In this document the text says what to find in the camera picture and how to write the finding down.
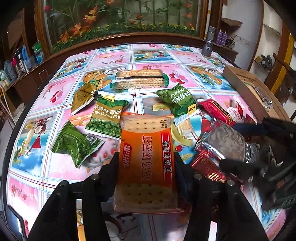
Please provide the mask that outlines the green garlic pea packet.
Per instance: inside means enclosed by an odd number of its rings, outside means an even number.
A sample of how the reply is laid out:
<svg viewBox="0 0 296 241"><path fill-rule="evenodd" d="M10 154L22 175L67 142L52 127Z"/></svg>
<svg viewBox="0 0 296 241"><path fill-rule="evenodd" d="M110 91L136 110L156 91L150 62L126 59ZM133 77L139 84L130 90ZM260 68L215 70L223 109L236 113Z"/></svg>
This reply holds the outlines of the green garlic pea packet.
<svg viewBox="0 0 296 241"><path fill-rule="evenodd" d="M121 113L131 100L132 97L126 94L99 91L85 132L104 138L121 140Z"/></svg>

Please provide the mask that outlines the silver foil packet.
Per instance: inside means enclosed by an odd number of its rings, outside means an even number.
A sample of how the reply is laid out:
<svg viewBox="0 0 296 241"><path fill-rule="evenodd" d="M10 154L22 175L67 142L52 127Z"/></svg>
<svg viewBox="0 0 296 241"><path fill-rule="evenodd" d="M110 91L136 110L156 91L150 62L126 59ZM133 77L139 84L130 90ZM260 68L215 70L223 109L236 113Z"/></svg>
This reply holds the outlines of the silver foil packet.
<svg viewBox="0 0 296 241"><path fill-rule="evenodd" d="M221 160L231 159L253 163L259 157L260 144L248 143L244 137L224 122L216 120L197 141L195 150L205 149Z"/></svg>

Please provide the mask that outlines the dark green pea packet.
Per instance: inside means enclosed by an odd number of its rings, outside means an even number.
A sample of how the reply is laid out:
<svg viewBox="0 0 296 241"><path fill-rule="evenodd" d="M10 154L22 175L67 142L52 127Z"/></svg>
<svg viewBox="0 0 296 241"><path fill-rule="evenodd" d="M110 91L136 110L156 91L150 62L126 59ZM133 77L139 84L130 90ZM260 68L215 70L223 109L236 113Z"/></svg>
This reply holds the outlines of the dark green pea packet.
<svg viewBox="0 0 296 241"><path fill-rule="evenodd" d="M51 151L55 154L71 156L76 168L105 143L104 140L80 132L70 121L63 125L55 138Z"/></svg>

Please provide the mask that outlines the cardboard box tray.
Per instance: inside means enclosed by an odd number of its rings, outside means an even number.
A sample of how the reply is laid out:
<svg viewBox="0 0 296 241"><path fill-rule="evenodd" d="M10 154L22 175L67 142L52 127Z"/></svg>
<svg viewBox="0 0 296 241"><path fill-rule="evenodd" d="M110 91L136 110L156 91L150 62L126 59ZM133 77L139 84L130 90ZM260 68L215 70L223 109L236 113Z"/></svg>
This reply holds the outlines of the cardboard box tray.
<svg viewBox="0 0 296 241"><path fill-rule="evenodd" d="M277 118L290 121L275 95L256 75L230 65L224 67L222 76L234 87L247 103L257 120Z"/></svg>

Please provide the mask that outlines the olive yellow snack packet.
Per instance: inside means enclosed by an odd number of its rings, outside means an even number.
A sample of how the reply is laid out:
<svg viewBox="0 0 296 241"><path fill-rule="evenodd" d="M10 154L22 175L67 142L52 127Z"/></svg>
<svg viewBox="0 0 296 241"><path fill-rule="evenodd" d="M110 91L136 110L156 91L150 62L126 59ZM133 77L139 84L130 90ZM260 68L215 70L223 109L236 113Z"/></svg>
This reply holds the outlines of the olive yellow snack packet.
<svg viewBox="0 0 296 241"><path fill-rule="evenodd" d="M90 102L93 101L95 92L98 87L97 80L91 80L84 83L78 90L74 93L71 106L71 114L74 115L81 109L86 107Z"/></svg>

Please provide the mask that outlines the green original pea packet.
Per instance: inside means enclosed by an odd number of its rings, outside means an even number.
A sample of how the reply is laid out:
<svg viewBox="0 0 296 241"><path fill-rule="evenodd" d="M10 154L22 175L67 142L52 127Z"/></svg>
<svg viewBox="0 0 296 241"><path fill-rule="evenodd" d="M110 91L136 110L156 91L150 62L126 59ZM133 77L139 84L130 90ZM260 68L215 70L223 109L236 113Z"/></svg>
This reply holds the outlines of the green original pea packet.
<svg viewBox="0 0 296 241"><path fill-rule="evenodd" d="M191 92L180 83L171 89L157 90L156 94L169 105L176 126L200 113Z"/></svg>

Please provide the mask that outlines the green cracker packet far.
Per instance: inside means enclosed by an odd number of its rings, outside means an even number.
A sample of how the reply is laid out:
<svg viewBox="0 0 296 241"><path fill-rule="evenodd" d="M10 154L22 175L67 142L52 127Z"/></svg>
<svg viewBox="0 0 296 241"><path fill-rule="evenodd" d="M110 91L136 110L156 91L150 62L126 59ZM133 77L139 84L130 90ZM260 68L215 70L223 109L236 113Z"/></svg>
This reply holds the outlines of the green cracker packet far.
<svg viewBox="0 0 296 241"><path fill-rule="evenodd" d="M164 88L169 85L168 76L160 69L125 70L116 73L114 82L110 88L141 89L141 88Z"/></svg>

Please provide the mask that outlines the green-ended cracker packet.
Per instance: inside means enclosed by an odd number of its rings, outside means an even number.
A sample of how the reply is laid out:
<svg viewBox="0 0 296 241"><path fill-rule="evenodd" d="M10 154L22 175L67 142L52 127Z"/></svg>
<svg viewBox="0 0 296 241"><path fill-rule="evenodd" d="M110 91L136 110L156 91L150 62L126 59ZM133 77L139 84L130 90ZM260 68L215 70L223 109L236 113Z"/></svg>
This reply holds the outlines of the green-ended cracker packet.
<svg viewBox="0 0 296 241"><path fill-rule="evenodd" d="M258 99L260 100L260 97L257 93L257 91L255 90L255 87L252 83L247 82L247 81L243 81L243 83L246 85L246 87L252 92L252 94Z"/></svg>

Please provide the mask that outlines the bottles on side counter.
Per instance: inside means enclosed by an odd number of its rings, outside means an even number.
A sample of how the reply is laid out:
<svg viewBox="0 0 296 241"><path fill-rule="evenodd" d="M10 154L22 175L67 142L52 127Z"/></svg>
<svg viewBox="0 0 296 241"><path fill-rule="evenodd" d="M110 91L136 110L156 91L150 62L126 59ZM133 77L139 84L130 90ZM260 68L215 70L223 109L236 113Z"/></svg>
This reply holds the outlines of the bottles on side counter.
<svg viewBox="0 0 296 241"><path fill-rule="evenodd" d="M14 81L28 74L37 65L44 61L42 46L36 42L33 47L33 55L29 56L25 45L19 47L14 53L11 61L4 62L4 69L1 69L1 85L6 88Z"/></svg>

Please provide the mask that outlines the floral patterned tablecloth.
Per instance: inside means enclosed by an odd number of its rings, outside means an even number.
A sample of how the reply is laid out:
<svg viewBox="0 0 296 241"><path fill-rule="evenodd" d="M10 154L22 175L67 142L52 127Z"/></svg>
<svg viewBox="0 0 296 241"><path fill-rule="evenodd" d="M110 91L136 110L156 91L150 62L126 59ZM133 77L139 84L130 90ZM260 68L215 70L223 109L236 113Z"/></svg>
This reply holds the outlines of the floral patterned tablecloth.
<svg viewBox="0 0 296 241"><path fill-rule="evenodd" d="M223 78L226 65L233 66L216 52L204 57L200 48L172 44L123 44L85 51L65 59L41 93L35 97L29 111L22 114L11 136L11 157L3 184L6 219L11 208L22 217L9 223L16 227L16 234L28 237L38 214L51 193L62 180L80 182L98 173L102 164L119 151L120 141L101 138L105 143L79 168L71 156L54 154L51 145L60 129L72 120L84 133L91 118L96 99L80 112L72 115L74 92L92 77L115 81L121 70L161 69L169 78L168 88L176 84L190 90L197 101L213 99L227 110L233 98L240 99L243 117L256 120L251 109L237 91ZM155 94L156 89L124 89L133 100L126 112L151 115L168 115L170 109ZM284 209L261 210L261 200L255 187L245 185L243 193L258 215L269 240L274 240L286 219ZM103 203L103 211L111 216L107 221L112 232L111 240L183 240L189 213L171 215L136 215L115 213L112 199Z"/></svg>

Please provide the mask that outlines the orange soda cracker packet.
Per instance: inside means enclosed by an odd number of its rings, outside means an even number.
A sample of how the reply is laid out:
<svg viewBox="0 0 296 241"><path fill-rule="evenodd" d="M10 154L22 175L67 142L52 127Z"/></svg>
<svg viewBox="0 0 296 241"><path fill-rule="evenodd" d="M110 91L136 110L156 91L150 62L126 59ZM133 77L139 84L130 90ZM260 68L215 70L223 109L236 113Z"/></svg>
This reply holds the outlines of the orange soda cracker packet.
<svg viewBox="0 0 296 241"><path fill-rule="evenodd" d="M114 209L135 214L179 213L172 115L121 115Z"/></svg>

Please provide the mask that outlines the purple bottles on shelf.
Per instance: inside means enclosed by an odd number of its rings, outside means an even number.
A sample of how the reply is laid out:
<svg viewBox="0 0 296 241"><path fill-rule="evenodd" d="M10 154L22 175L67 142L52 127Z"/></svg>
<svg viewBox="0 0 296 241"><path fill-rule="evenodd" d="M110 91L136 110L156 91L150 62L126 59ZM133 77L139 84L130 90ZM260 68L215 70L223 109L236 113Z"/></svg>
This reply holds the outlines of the purple bottles on shelf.
<svg viewBox="0 0 296 241"><path fill-rule="evenodd" d="M219 30L217 33L217 38L215 43L221 46L225 46L227 38L228 38L228 35L226 31Z"/></svg>

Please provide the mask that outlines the red white candy packet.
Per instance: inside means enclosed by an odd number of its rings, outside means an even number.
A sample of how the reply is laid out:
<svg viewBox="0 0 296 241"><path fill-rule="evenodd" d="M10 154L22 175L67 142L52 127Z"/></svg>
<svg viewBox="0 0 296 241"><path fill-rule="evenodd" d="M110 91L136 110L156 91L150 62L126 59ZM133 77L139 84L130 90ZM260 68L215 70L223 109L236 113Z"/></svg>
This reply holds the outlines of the red white candy packet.
<svg viewBox="0 0 296 241"><path fill-rule="evenodd" d="M233 96L231 105L227 108L227 113L236 123L256 124L256 121L248 114L244 115L244 105L237 95Z"/></svg>

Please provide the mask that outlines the grey flashlight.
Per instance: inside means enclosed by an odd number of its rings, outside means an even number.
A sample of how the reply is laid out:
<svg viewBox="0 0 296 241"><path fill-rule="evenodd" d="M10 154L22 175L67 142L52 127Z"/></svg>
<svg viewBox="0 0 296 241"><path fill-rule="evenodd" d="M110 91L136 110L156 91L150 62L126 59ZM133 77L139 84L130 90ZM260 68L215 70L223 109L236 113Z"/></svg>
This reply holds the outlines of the grey flashlight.
<svg viewBox="0 0 296 241"><path fill-rule="evenodd" d="M215 37L215 32L216 32L215 27L212 27L212 26L208 27L207 37L206 37L206 40L204 42L204 45L203 45L203 48L202 48L202 51L201 51L201 54L206 56L206 57L211 56L214 37Z"/></svg>

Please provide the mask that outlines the dark red snack packet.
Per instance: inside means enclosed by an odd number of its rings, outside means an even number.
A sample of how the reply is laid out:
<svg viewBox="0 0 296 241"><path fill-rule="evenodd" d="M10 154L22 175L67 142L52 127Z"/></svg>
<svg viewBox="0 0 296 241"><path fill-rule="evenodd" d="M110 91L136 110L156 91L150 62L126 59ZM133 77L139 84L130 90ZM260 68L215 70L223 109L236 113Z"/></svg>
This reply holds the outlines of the dark red snack packet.
<svg viewBox="0 0 296 241"><path fill-rule="evenodd" d="M211 181L221 183L225 183L227 181L225 174L223 174L210 159L206 150L201 150L199 152L195 160L192 161L191 167Z"/></svg>

